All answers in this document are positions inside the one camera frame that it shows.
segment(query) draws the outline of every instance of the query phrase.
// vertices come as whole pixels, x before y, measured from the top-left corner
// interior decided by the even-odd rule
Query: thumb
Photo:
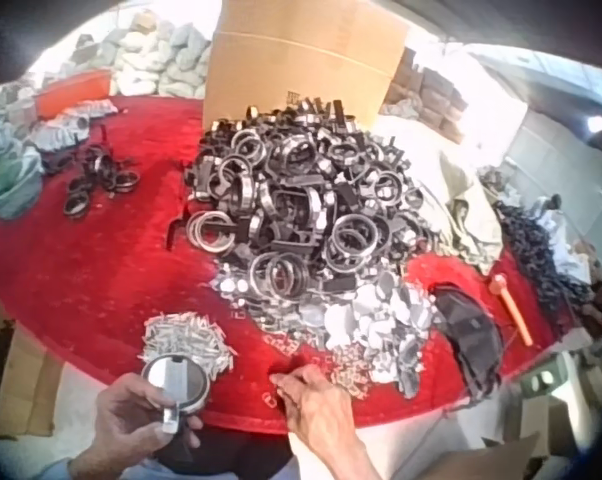
[[[136,429],[127,437],[126,443],[131,453],[146,456],[165,447],[174,435],[164,432],[161,422],[154,422]]]

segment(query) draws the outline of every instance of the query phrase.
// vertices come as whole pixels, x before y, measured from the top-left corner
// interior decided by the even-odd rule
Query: sleeve
[[[48,465],[32,480],[72,480],[70,472],[68,472],[68,462],[70,462],[70,459],[64,458],[52,465]]]

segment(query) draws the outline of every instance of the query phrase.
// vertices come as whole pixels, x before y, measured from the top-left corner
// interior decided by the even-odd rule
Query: left hand
[[[72,479],[117,479],[126,468],[165,447],[173,435],[162,430],[161,410],[172,406],[174,400],[140,375],[128,373],[117,379],[97,397],[94,440],[70,462]],[[187,423],[194,430],[203,427],[194,416]],[[193,448],[200,445],[191,430],[186,439]]]

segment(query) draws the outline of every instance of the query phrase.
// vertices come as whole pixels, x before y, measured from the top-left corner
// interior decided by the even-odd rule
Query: red table
[[[139,371],[143,322],[161,312],[196,310],[227,333],[239,354],[235,369],[214,384],[203,415],[210,424],[255,432],[282,433],[278,409],[264,401],[274,393],[269,372],[287,371],[325,358],[308,347],[287,358],[262,341],[247,319],[235,319],[214,292],[202,286],[214,275],[212,258],[181,235],[164,249],[168,223],[177,217],[185,190],[177,168],[194,158],[201,130],[199,101],[158,97],[115,97],[124,113],[104,122],[119,159],[132,157],[141,173],[138,189],[108,198],[97,193],[82,220],[63,215],[66,187],[76,171],[46,181],[38,203],[21,218],[0,220],[0,299],[8,312],[64,360],[105,382]],[[93,140],[99,139],[93,130]],[[501,373],[529,365],[554,341],[528,282],[509,254],[495,265],[505,273],[535,346],[515,338]],[[426,288],[452,282],[477,299],[495,318],[506,340],[514,326],[476,271],[455,258],[425,255],[412,261],[408,279]],[[418,396],[405,400],[392,385],[372,389],[354,401],[358,426],[386,423],[454,402],[463,382],[445,339],[434,333],[424,349],[425,371]]]

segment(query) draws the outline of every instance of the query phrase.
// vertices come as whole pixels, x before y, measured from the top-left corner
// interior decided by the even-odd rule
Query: right hand
[[[328,381],[316,365],[270,381],[285,403],[288,428],[325,463],[336,478],[378,479],[357,437],[350,395]]]

